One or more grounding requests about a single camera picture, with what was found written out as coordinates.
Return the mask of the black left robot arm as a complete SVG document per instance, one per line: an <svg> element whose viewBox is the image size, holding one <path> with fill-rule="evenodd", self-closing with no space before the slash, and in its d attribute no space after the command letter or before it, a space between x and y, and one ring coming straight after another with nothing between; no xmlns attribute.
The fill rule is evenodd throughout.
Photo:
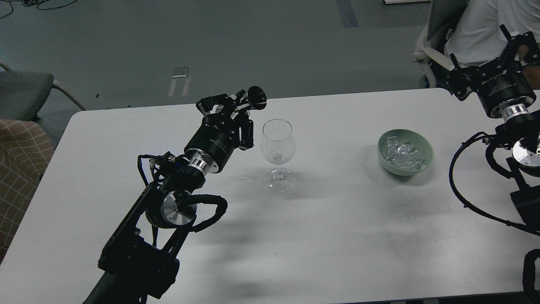
<svg viewBox="0 0 540 304"><path fill-rule="evenodd" d="M217 223L228 207L219 195L194 191L208 173L224 169L236 148L253 147L249 111L266 104L265 92L255 85L203 98L196 103L201 125L183 154L138 156L145 189L102 249L98 267L104 273L86 304L144 304L174 284L181 265L177 255L189 233Z"/></svg>

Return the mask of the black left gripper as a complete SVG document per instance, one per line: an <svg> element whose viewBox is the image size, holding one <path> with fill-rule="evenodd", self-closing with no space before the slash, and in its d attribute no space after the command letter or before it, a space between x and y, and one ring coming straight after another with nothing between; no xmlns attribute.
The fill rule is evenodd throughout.
<svg viewBox="0 0 540 304"><path fill-rule="evenodd" d="M221 94L196 102L203 118L201 126L185 146L184 154L191 157L196 151L204 152L212 159L209 172L220 173L235 148L243 151L252 148L253 126L248 113L254 109L252 91L248 89L247 96L241 98L242 94L239 100L235 95Z"/></svg>

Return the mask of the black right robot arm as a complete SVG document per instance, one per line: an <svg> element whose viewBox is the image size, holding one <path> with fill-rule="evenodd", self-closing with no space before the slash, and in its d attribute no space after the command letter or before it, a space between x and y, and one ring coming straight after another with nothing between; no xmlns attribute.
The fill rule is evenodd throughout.
<svg viewBox="0 0 540 304"><path fill-rule="evenodd" d="M485 114L492 119L503 119L494 134L478 132L461 144L449 167L449 183L464 208L488 219L539 235L539 186L529 185L524 175L539 177L539 111L528 108L536 95L523 74L524 67L539 64L539 48L532 32L510 33L500 25L507 45L501 55L479 67L460 67L451 54L453 69L447 75L452 93L465 100L471 92L478 95ZM493 216L468 201L454 182L454 167L461 154L475 142L486 145L488 165L499 175L513 179L517 191L510 195L521 216L521 223Z"/></svg>

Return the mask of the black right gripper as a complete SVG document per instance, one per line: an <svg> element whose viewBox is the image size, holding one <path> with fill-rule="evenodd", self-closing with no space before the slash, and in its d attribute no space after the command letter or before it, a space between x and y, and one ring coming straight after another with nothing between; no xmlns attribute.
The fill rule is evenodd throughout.
<svg viewBox="0 0 540 304"><path fill-rule="evenodd" d="M494 60L495 71L506 71L488 80L487 71L480 67L461 67L455 54L450 54L454 68L447 75L447 83L451 93L460 101L464 101L473 92L477 93L485 114L492 119L503 116L502 110L510 106L522 104L531 106L536 95L527 79L521 72L524 68L538 67L540 51L534 34L510 33L505 25L499 26L507 40L501 55ZM519 56L521 47L528 50Z"/></svg>

